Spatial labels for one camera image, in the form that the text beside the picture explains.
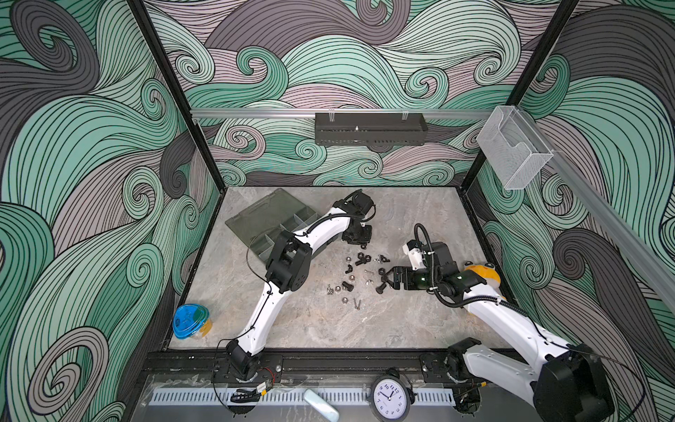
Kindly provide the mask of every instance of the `translucent storage box lid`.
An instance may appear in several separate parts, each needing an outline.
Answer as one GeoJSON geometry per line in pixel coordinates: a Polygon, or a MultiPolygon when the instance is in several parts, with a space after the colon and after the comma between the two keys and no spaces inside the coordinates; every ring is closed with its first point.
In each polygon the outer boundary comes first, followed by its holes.
{"type": "MultiPolygon", "coordinates": [[[[248,246],[266,229],[276,227],[294,232],[309,226],[318,219],[319,215],[316,211],[279,188],[230,218],[225,224],[248,246]]],[[[271,230],[259,236],[251,245],[251,252],[265,264],[280,232],[281,230],[271,230]]]]}

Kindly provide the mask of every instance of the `aluminum rail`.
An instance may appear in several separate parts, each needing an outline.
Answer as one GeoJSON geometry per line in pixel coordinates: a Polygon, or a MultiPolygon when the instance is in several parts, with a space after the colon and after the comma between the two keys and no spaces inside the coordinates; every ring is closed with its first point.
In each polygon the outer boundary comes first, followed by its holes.
{"type": "MultiPolygon", "coordinates": [[[[524,125],[520,128],[533,143],[544,145],[550,143],[534,121],[523,119],[523,122],[524,125]]],[[[636,272],[643,276],[649,287],[675,313],[675,276],[670,269],[567,160],[564,152],[554,150],[552,153],[553,157],[549,164],[558,171],[595,221],[603,226],[636,272]]]]}
{"type": "Polygon", "coordinates": [[[280,109],[238,107],[231,109],[191,109],[194,119],[313,119],[316,113],[422,113],[425,119],[487,120],[492,110],[463,109],[280,109]]]}

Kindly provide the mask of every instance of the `plastic container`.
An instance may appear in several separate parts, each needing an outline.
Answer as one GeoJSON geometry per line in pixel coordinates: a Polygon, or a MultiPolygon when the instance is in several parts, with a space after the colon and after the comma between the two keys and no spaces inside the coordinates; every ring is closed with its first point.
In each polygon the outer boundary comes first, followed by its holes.
{"type": "MultiPolygon", "coordinates": [[[[279,227],[289,232],[305,228],[319,219],[316,211],[295,196],[278,188],[271,194],[228,219],[225,224],[248,246],[263,230],[279,227]]],[[[267,264],[281,230],[272,230],[251,244],[253,252],[267,264]]]]}
{"type": "Polygon", "coordinates": [[[196,303],[188,303],[178,307],[173,316],[173,333],[176,338],[202,338],[211,330],[213,324],[209,318],[209,310],[196,303]]]}
{"type": "Polygon", "coordinates": [[[477,141],[505,190],[525,189],[553,157],[535,121],[512,105],[495,107],[477,141]]]}

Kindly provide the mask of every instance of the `blue lid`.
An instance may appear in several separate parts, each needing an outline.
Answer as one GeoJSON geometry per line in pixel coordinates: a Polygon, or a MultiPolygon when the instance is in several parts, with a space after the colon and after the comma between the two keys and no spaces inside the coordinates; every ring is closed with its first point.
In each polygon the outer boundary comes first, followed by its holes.
{"type": "Polygon", "coordinates": [[[177,338],[190,337],[209,319],[209,310],[196,303],[188,303],[175,310],[173,333],[177,338]]]}

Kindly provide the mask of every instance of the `clock face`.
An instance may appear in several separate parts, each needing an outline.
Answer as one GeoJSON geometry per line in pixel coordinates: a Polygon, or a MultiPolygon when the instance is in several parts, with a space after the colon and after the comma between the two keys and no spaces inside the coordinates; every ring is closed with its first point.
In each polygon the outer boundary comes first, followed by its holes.
{"type": "Polygon", "coordinates": [[[385,378],[375,384],[373,404],[384,418],[398,419],[406,413],[408,397],[401,384],[392,378],[385,378]]]}

